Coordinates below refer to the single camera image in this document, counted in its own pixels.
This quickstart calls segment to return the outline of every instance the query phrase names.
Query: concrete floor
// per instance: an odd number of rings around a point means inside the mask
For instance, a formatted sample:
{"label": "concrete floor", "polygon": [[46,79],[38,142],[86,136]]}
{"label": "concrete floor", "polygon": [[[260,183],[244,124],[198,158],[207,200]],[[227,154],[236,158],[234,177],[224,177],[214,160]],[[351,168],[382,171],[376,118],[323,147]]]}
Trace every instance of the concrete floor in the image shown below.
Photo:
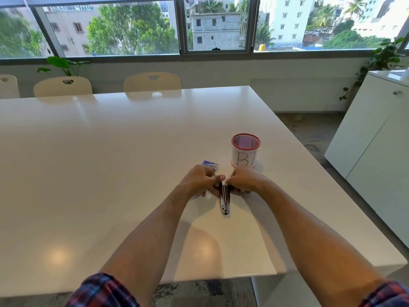
{"label": "concrete floor", "polygon": [[[324,158],[343,114],[277,114],[280,120],[291,130],[304,147],[315,157],[332,178],[344,189],[355,203],[366,213],[372,222],[388,237],[395,247],[409,259],[408,248],[383,223],[371,207],[338,174]],[[403,267],[389,276],[409,286],[409,267]],[[61,307],[69,293],[36,295],[18,298],[0,298],[0,307]],[[212,307],[256,307],[251,281],[249,278],[184,282],[162,285],[152,300],[152,306],[212,306]]]}

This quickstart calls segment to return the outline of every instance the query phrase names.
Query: person's left hand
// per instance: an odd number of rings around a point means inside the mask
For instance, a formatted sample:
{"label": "person's left hand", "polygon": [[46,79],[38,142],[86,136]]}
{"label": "person's left hand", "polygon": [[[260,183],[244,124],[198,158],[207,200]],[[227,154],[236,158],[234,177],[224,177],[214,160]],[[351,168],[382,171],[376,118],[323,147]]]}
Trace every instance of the person's left hand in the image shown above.
{"label": "person's left hand", "polygon": [[188,191],[190,197],[195,195],[206,195],[209,190],[214,196],[220,197],[219,192],[213,187],[226,179],[225,175],[215,175],[214,171],[204,165],[196,165],[187,173],[179,183]]}

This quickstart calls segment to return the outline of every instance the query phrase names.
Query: person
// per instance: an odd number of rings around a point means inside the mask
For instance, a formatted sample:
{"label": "person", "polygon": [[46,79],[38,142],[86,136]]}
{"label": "person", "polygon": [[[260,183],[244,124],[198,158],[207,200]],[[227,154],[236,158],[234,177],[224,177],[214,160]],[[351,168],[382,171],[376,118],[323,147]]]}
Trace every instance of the person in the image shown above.
{"label": "person", "polygon": [[[190,198],[225,180],[196,165],[166,199],[115,250],[98,274],[87,278],[66,307],[148,306],[168,261],[182,212]],[[323,307],[409,306],[409,291],[385,279],[345,239],[304,209],[272,180],[237,167],[225,183],[256,192],[273,212],[291,257]]]}

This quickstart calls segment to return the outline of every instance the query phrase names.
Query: beige chair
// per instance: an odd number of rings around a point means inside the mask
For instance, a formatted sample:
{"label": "beige chair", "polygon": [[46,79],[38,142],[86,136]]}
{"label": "beige chair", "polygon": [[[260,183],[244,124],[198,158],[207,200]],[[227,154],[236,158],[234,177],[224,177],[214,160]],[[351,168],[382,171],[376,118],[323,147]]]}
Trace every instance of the beige chair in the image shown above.
{"label": "beige chair", "polygon": [[92,94],[92,87],[84,77],[54,77],[34,85],[34,96],[77,96]]}
{"label": "beige chair", "polygon": [[124,82],[125,92],[181,89],[177,75],[167,72],[146,72],[132,75]]}
{"label": "beige chair", "polygon": [[0,74],[0,99],[20,98],[17,78],[10,74]]}

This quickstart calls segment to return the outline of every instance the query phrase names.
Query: plaid shirt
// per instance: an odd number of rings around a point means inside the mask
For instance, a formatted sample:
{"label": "plaid shirt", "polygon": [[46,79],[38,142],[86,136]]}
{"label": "plaid shirt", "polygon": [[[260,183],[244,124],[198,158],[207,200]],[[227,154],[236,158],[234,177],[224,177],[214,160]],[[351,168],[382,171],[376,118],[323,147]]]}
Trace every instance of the plaid shirt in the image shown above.
{"label": "plaid shirt", "polygon": [[[65,307],[139,307],[131,293],[114,277],[99,273],[84,280]],[[358,307],[409,307],[409,289],[388,281],[369,294]]]}

